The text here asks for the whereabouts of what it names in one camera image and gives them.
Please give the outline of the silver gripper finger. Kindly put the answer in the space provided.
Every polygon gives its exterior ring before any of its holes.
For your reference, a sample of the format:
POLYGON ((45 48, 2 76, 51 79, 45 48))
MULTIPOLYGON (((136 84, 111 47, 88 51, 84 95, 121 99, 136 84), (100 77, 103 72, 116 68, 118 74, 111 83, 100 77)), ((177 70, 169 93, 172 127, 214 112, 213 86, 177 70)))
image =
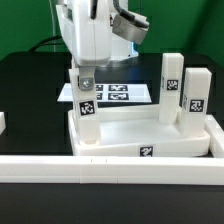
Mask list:
POLYGON ((81 91, 91 91, 95 85, 95 68, 80 67, 79 68, 79 88, 81 91))

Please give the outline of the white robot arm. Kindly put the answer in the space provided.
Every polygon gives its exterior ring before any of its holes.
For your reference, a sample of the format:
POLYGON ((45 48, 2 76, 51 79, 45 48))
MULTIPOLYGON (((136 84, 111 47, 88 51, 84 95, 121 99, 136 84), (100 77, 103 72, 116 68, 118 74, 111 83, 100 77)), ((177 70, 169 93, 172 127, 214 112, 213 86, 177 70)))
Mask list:
POLYGON ((64 0, 56 6, 62 38, 79 68, 79 88, 94 88, 97 66, 111 58, 108 0, 64 0))

